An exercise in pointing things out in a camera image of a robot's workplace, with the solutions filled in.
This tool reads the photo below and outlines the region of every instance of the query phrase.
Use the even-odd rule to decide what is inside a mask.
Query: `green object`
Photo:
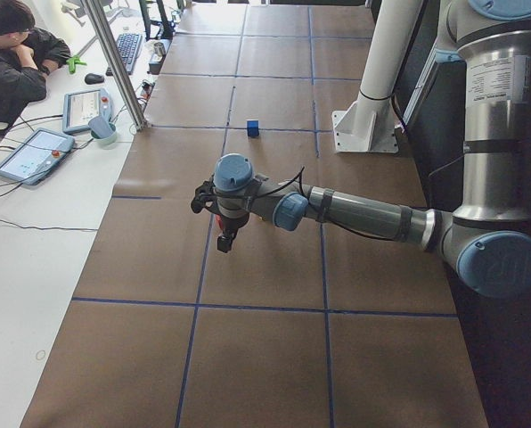
[[[73,74],[76,72],[76,65],[87,65],[87,63],[81,61],[77,55],[72,56],[66,62],[68,63],[69,74]]]

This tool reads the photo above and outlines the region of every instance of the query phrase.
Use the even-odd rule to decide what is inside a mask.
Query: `sleeve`
[[[30,67],[16,70],[0,61],[0,94],[26,102],[43,100],[47,94],[45,78],[38,70]]]
[[[66,42],[44,29],[34,29],[24,45],[34,49],[34,61],[38,66],[43,60],[52,60],[58,62],[61,67],[71,57]]]

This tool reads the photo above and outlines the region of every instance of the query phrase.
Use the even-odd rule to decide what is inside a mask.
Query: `tablet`
[[[39,128],[0,162],[0,176],[36,185],[60,165],[74,143],[73,136]]]
[[[111,114],[111,98],[103,88],[65,94],[62,130],[66,134],[88,131],[89,120],[103,116],[109,122]]]

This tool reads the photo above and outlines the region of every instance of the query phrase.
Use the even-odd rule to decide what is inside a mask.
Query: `label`
[[[513,56],[468,67],[465,106],[511,101],[526,103],[531,58]]]

